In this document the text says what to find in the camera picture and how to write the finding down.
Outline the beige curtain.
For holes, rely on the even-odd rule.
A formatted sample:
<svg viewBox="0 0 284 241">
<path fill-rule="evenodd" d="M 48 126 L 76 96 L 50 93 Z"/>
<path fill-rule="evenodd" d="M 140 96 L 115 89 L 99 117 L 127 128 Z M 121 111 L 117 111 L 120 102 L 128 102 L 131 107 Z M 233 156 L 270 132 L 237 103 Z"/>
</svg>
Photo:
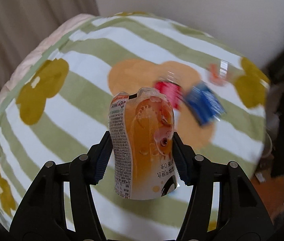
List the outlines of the beige curtain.
<svg viewBox="0 0 284 241">
<path fill-rule="evenodd" d="M 98 15 L 96 0 L 0 0 L 0 90 L 44 38 L 78 14 Z"/>
</svg>

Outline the clear cup orange print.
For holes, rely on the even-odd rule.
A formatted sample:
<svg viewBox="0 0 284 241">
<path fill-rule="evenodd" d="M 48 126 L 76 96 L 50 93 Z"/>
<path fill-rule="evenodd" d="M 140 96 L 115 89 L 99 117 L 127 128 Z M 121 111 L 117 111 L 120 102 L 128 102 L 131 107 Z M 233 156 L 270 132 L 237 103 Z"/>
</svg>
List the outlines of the clear cup orange print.
<svg viewBox="0 0 284 241">
<path fill-rule="evenodd" d="M 217 86 L 224 86 L 231 81 L 231 64 L 220 60 L 218 64 L 211 63 L 208 67 L 209 81 Z"/>
</svg>

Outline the orange labelled plastic cup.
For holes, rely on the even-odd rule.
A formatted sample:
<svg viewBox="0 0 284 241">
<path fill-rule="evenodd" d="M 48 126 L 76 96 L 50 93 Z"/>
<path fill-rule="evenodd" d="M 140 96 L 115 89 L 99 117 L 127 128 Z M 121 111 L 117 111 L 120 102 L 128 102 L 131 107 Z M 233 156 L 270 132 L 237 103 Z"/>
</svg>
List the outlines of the orange labelled plastic cup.
<svg viewBox="0 0 284 241">
<path fill-rule="evenodd" d="M 177 188 L 172 156 L 175 117 L 165 95 L 154 88 L 118 93 L 109 107 L 108 127 L 118 195 L 150 200 Z"/>
</svg>

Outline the green striped flower blanket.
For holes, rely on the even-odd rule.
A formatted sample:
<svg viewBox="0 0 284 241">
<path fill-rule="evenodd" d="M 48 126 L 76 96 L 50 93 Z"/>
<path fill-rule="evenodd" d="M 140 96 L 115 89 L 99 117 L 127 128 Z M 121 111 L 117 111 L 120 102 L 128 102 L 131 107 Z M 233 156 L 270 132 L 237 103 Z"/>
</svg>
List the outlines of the green striped flower blanket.
<svg viewBox="0 0 284 241">
<path fill-rule="evenodd" d="M 209 83 L 209 64 L 231 64 L 231 81 Z M 215 38 L 150 14 L 93 17 L 51 46 L 0 105 L 0 222 L 9 228 L 45 162 L 70 162 L 100 142 L 113 97 L 172 72 L 183 90 L 208 83 L 225 109 L 200 127 L 177 111 L 183 143 L 212 162 L 234 160 L 252 177 L 265 138 L 267 77 Z"/>
</svg>

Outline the dark blue labelled cup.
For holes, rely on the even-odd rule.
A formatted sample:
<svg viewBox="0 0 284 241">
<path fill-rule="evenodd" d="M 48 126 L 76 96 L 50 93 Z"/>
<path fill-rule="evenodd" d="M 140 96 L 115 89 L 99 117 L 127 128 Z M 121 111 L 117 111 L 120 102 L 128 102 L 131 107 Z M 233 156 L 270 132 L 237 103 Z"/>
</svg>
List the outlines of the dark blue labelled cup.
<svg viewBox="0 0 284 241">
<path fill-rule="evenodd" d="M 205 82 L 199 82 L 183 96 L 183 100 L 200 126 L 220 121 L 226 112 Z"/>
</svg>

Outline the red labelled plastic cup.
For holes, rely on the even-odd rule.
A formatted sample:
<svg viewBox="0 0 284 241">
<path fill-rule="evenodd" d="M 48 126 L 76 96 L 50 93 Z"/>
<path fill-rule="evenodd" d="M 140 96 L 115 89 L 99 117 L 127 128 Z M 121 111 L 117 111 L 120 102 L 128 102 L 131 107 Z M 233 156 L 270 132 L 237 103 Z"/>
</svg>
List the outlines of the red labelled plastic cup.
<svg viewBox="0 0 284 241">
<path fill-rule="evenodd" d="M 164 94 L 167 100 L 171 103 L 173 109 L 179 110 L 182 101 L 182 87 L 168 79 L 157 80 L 154 87 Z"/>
</svg>

